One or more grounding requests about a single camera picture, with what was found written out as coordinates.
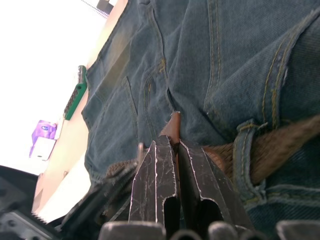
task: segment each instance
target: brown belt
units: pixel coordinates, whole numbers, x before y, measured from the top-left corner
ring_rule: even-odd
[[[174,112],[171,120],[163,128],[160,135],[168,135],[175,147],[180,141],[180,113]],[[311,118],[291,123],[256,137],[251,147],[250,177],[254,185],[266,179],[295,153],[306,142],[320,134],[320,114]],[[232,179],[233,175],[233,143],[220,146],[203,146],[210,159]],[[133,160],[111,165],[107,177],[111,177]]]

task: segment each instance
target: denim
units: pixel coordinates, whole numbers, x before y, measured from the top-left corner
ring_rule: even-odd
[[[255,136],[320,114],[319,16],[320,0],[129,0],[87,71],[92,184],[180,111],[182,139],[235,143],[234,188],[258,230],[320,219],[320,137],[249,178]]]

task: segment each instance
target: green object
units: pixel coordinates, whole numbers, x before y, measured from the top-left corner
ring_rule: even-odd
[[[64,119],[70,120],[75,110],[77,109],[80,100],[87,89],[87,81],[86,81],[86,72],[87,69],[85,66],[78,66],[78,84],[75,86],[73,93],[64,109]]]

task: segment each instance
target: jeans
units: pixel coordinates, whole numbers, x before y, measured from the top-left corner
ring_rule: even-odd
[[[258,230],[320,219],[320,137],[258,186],[248,178],[260,126],[320,114],[319,16],[320,0],[129,0],[87,71],[92,184],[180,111],[182,139],[236,143],[234,187]]]

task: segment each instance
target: belt loop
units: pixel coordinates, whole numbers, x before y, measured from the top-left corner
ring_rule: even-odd
[[[254,135],[260,126],[250,119],[237,127],[238,135],[233,144],[233,185],[244,206],[255,207],[257,204],[265,204],[266,181],[254,186],[250,179],[251,147]]]

